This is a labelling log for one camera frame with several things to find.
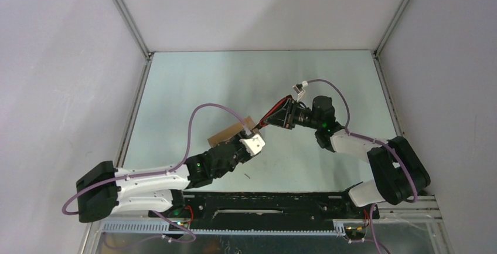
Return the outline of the brown cardboard express box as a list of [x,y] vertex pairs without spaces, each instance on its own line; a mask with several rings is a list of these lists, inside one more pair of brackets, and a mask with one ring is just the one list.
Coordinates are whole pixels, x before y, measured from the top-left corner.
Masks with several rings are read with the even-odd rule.
[[[249,128],[250,130],[252,130],[256,133],[259,133],[259,130],[256,129],[256,123],[253,121],[253,119],[250,116],[247,116],[244,119],[244,122],[245,122],[245,125],[247,128]],[[224,130],[216,133],[215,135],[211,136],[210,138],[207,139],[207,141],[208,141],[210,147],[212,148],[212,147],[215,147],[222,142],[228,141],[229,139],[231,139],[236,134],[238,134],[242,131],[244,131],[244,127],[243,127],[242,123],[237,122],[237,123],[225,128]]]

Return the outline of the red black utility knife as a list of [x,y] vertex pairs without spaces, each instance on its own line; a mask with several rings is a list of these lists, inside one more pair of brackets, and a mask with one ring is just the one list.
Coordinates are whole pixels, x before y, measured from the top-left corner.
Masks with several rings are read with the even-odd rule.
[[275,113],[277,110],[281,109],[283,105],[287,102],[287,100],[291,100],[292,95],[287,95],[283,97],[281,100],[279,100],[272,108],[269,109],[269,111],[262,116],[262,118],[259,120],[257,125],[255,126],[256,129],[262,129],[265,126],[267,126],[267,123],[265,122],[273,113]]

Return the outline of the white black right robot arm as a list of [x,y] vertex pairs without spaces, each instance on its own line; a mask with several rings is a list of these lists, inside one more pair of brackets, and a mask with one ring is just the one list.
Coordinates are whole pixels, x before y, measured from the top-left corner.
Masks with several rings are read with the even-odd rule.
[[397,205],[413,201],[418,192],[431,183],[427,170],[407,139],[397,136],[379,140],[347,132],[336,120],[330,97],[317,96],[312,106],[306,107],[286,96],[258,123],[259,128],[268,125],[288,130],[295,126],[311,128],[321,148],[351,155],[370,165],[373,179],[347,189],[348,197],[341,201],[341,210],[347,217],[357,217],[372,203]]

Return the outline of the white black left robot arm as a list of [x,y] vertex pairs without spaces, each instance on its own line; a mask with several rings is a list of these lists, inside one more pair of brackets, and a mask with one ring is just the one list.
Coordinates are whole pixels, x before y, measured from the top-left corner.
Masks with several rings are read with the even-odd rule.
[[210,185],[261,153],[264,146],[260,134],[236,135],[202,154],[188,157],[176,170],[172,166],[126,170],[103,161],[76,182],[78,219],[89,223],[129,211],[179,216],[185,209],[184,190]]

